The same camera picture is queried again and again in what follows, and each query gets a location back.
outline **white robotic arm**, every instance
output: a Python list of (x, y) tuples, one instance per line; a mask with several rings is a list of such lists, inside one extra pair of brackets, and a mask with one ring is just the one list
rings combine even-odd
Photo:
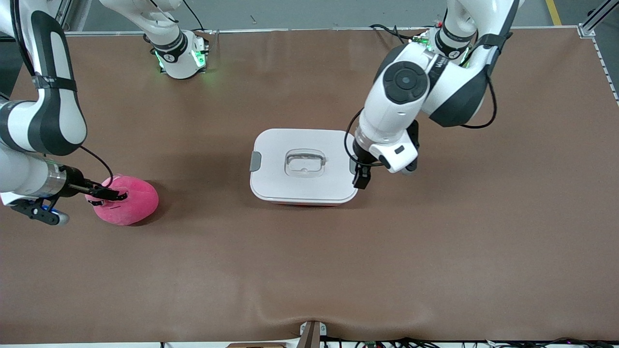
[[(468, 122), (479, 110), (516, 11), (524, 0), (449, 0), (443, 26), (430, 31), (427, 46), (394, 48), (381, 63), (355, 131), (356, 188), (365, 188), (370, 166), (380, 161), (391, 173), (417, 165), (420, 110), (443, 127)], [(475, 31), (468, 65), (454, 61)]]
[(0, 197), (31, 219), (58, 225), (68, 221), (53, 209), (60, 197), (125, 197), (37, 154), (68, 155), (86, 138), (66, 38), (48, 12), (46, 0), (0, 0), (0, 30), (20, 45), (38, 90), (35, 102), (0, 100)]
[(187, 79), (206, 68), (208, 41), (189, 30), (180, 30), (168, 11), (182, 0), (100, 0), (125, 16), (143, 32), (155, 48), (161, 68), (175, 79)]

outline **velcro strap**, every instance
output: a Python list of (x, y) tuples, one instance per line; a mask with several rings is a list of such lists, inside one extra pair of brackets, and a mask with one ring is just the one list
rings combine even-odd
[(505, 41), (511, 37), (512, 33), (507, 33), (505, 36), (495, 35), (495, 34), (486, 34), (481, 36), (475, 42), (475, 47), (478, 46), (496, 46), (499, 49), (499, 54), (503, 50), (503, 46), (505, 45)]
[(38, 89), (68, 89), (77, 92), (76, 82), (72, 79), (35, 75), (32, 77), (32, 83), (34, 83), (35, 87)]

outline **brown table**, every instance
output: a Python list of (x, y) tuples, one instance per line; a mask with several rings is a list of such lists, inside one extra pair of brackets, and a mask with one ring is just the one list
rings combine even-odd
[[(254, 139), (343, 129), (394, 37), (220, 35), (190, 80), (159, 74), (141, 37), (69, 44), (86, 145), (162, 202), (139, 227), (82, 197), (59, 203), (65, 227), (0, 209), (0, 342), (280, 339), (308, 319), (349, 339), (619, 339), (619, 110), (575, 28), (515, 30), (492, 127), (420, 116), (414, 176), (375, 170), (335, 208), (255, 198)], [(34, 96), (22, 75), (13, 97)]]

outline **pink ball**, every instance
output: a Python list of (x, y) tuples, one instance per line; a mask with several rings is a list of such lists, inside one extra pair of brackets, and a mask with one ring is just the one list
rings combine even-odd
[[(109, 181), (109, 178), (105, 180), (103, 186)], [(103, 205), (93, 208), (101, 220), (111, 224), (120, 226), (135, 224), (154, 213), (159, 205), (159, 196), (155, 188), (133, 176), (115, 175), (109, 188), (119, 191), (120, 194), (127, 192), (127, 198), (122, 201), (106, 201), (87, 194), (85, 196), (88, 201), (103, 201)]]

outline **white container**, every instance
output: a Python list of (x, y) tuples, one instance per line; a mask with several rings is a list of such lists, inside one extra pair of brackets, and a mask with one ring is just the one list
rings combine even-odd
[[(357, 194), (343, 131), (268, 129), (254, 143), (251, 191), (279, 204), (338, 206)], [(354, 137), (348, 136), (352, 151)]]

